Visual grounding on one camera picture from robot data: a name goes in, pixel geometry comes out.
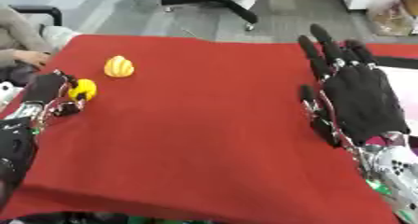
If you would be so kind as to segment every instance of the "cardboard box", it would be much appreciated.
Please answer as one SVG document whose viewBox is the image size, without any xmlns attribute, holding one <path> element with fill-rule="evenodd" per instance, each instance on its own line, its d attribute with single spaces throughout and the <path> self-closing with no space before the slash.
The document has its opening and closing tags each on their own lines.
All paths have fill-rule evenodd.
<svg viewBox="0 0 418 224">
<path fill-rule="evenodd" d="M 413 19 L 412 35 L 418 35 L 418 0 L 401 0 L 408 14 Z"/>
</svg>

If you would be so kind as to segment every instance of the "red cloth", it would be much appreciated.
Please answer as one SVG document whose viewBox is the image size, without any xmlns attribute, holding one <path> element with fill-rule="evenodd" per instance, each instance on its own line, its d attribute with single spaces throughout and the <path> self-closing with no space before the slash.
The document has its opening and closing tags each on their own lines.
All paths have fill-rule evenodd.
<svg viewBox="0 0 418 224">
<path fill-rule="evenodd" d="M 418 46 L 380 45 L 413 56 Z M 132 77 L 104 74 L 115 55 Z M 49 67 L 94 80 L 84 112 L 40 136 L 4 217 L 62 210 L 232 223 L 396 223 L 351 157 L 309 128 L 294 44 L 82 35 Z"/>
</svg>

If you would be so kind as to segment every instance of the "yellow ball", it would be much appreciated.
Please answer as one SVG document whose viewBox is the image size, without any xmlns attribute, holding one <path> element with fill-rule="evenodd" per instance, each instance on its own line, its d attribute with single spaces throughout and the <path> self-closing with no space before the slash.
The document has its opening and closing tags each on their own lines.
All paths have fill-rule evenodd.
<svg viewBox="0 0 418 224">
<path fill-rule="evenodd" d="M 132 75 L 133 71 L 132 62 L 123 56 L 115 56 L 104 66 L 104 73 L 110 77 L 128 77 Z"/>
<path fill-rule="evenodd" d="M 76 88 L 72 88 L 68 90 L 68 96 L 73 101 L 77 100 L 77 97 L 80 93 L 85 93 L 86 100 L 89 101 L 93 98 L 97 93 L 97 86 L 96 84 L 89 79 L 82 78 L 77 81 L 78 86 Z"/>
</svg>

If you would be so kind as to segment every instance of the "black glove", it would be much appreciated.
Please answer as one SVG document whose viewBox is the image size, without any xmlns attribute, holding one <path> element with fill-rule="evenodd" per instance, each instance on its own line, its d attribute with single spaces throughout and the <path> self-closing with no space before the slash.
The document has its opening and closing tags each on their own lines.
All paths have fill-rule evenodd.
<svg viewBox="0 0 418 224">
<path fill-rule="evenodd" d="M 25 89 L 21 101 L 47 105 L 60 96 L 65 77 L 57 72 L 37 76 Z"/>
<path fill-rule="evenodd" d="M 0 181 L 17 187 L 31 167 L 36 151 L 29 117 L 0 120 Z"/>
<path fill-rule="evenodd" d="M 333 146 L 340 144 L 341 134 L 362 145 L 387 132 L 408 133 L 398 99 L 368 49 L 355 40 L 340 48 L 316 24 L 311 26 L 311 33 L 324 54 L 320 55 L 307 36 L 300 37 L 300 46 L 321 89 L 320 99 L 316 99 L 310 86 L 301 88 L 302 102 L 310 104 L 313 128 Z"/>
</svg>

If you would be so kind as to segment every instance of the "floor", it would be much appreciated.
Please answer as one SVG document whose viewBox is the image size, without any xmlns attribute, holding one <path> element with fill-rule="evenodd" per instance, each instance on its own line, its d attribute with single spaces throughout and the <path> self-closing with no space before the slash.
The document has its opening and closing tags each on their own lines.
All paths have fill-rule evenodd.
<svg viewBox="0 0 418 224">
<path fill-rule="evenodd" d="M 244 21 L 222 7 L 178 7 L 164 12 L 159 0 L 1 0 L 8 4 L 49 4 L 64 13 L 66 26 L 88 34 L 165 35 L 215 41 L 295 42 L 313 22 L 337 38 L 374 43 L 418 43 L 418 37 L 377 36 L 362 12 L 347 12 L 341 0 L 258 0 L 260 23 L 244 31 Z M 49 22 L 34 15 L 32 22 Z"/>
</svg>

